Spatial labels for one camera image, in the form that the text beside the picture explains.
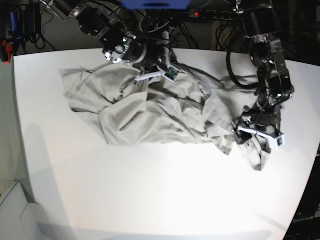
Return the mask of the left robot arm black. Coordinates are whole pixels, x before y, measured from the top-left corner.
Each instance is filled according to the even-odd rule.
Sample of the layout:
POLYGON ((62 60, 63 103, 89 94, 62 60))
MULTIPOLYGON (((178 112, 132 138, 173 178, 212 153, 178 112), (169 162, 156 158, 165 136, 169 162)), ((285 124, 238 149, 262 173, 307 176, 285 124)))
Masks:
POLYGON ((281 132, 282 104, 295 91, 282 42, 277 37, 281 24, 270 0, 237 0, 234 12, 241 20, 243 32, 230 40, 229 47, 242 37, 251 40, 249 56, 258 78, 256 83, 240 83, 232 69, 231 49, 227 50, 226 66, 231 80, 243 90, 254 90, 257 96, 253 107, 245 106, 242 115, 232 121, 234 138, 243 145, 254 136, 261 137, 276 149, 285 143, 281 132))

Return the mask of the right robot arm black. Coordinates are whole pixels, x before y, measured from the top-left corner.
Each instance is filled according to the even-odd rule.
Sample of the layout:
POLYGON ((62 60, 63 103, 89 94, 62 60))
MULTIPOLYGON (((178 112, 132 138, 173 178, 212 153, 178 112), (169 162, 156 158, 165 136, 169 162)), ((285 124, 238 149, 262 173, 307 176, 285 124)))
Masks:
POLYGON ((151 10, 129 9, 118 0, 43 0, 61 20, 75 19, 81 31, 103 45, 105 58, 137 70, 134 83, 162 77, 174 82, 182 73, 175 62, 170 37, 172 20, 152 16, 151 10))

